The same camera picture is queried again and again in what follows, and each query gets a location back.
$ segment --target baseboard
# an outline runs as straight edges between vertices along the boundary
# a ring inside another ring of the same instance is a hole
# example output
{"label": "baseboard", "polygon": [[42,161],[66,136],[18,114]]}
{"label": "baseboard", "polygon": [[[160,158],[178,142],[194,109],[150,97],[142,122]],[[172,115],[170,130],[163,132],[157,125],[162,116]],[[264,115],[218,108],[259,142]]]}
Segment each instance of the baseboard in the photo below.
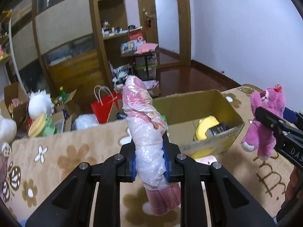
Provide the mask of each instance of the baseboard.
{"label": "baseboard", "polygon": [[239,83],[232,80],[231,78],[225,76],[224,74],[222,74],[220,72],[217,72],[216,70],[214,70],[214,69],[210,68],[209,66],[206,66],[196,60],[191,60],[191,65],[194,68],[202,71],[203,73],[214,76],[218,82],[224,82],[226,87],[229,89],[233,89],[233,88],[237,88],[237,87],[241,86]]}
{"label": "baseboard", "polygon": [[179,60],[179,54],[176,52],[172,52],[170,50],[164,49],[164,48],[159,48],[160,53],[166,54],[167,56]]}

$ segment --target pink teddy bear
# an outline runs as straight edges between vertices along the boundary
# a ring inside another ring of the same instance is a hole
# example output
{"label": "pink teddy bear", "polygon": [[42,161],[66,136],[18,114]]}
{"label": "pink teddy bear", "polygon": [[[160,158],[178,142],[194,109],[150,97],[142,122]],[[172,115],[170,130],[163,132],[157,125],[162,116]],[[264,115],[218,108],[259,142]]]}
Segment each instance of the pink teddy bear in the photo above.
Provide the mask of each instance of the pink teddy bear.
{"label": "pink teddy bear", "polygon": [[258,150],[259,158],[266,161],[272,155],[272,150],[276,145],[276,139],[270,129],[256,120],[255,111],[257,107],[263,107],[280,118],[283,118],[285,97],[282,93],[282,87],[276,85],[274,88],[267,88],[261,93],[252,93],[250,99],[254,120],[246,136],[243,138],[241,146],[246,152]]}

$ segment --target yellow and green plush toy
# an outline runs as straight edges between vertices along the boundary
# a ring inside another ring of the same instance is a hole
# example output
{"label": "yellow and green plush toy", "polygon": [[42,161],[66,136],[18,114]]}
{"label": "yellow and green plush toy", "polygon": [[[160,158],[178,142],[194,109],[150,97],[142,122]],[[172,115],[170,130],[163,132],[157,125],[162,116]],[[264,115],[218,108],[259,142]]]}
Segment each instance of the yellow and green plush toy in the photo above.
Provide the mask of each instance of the yellow and green plush toy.
{"label": "yellow and green plush toy", "polygon": [[196,141],[205,140],[207,138],[206,137],[206,131],[209,128],[214,127],[218,124],[219,124],[219,122],[214,116],[209,116],[209,117],[206,117],[204,119],[201,119],[199,121],[199,125],[198,125],[198,128],[197,128],[196,135],[195,135],[194,139]]}

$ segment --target red gift bag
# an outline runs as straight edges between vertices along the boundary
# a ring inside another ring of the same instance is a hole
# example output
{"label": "red gift bag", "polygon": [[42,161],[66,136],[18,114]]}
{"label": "red gift bag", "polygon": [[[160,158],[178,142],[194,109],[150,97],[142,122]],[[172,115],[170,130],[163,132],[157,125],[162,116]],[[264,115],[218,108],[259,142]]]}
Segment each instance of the red gift bag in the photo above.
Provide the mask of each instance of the red gift bag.
{"label": "red gift bag", "polygon": [[[107,93],[107,96],[101,98],[100,91]],[[96,115],[100,124],[105,124],[110,121],[115,121],[117,119],[117,114],[119,110],[118,100],[122,99],[120,94],[115,91],[112,93],[110,89],[106,86],[96,85],[94,88],[94,94],[97,101],[91,104],[91,108]]]}

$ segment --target door handle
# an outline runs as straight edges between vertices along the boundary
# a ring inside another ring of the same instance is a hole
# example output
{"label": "door handle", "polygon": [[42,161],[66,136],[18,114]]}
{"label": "door handle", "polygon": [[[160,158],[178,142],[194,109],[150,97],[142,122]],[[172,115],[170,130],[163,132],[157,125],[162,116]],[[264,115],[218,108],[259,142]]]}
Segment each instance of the door handle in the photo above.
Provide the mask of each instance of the door handle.
{"label": "door handle", "polygon": [[148,12],[145,12],[145,16],[146,16],[147,19],[156,17],[155,15],[148,15]]}

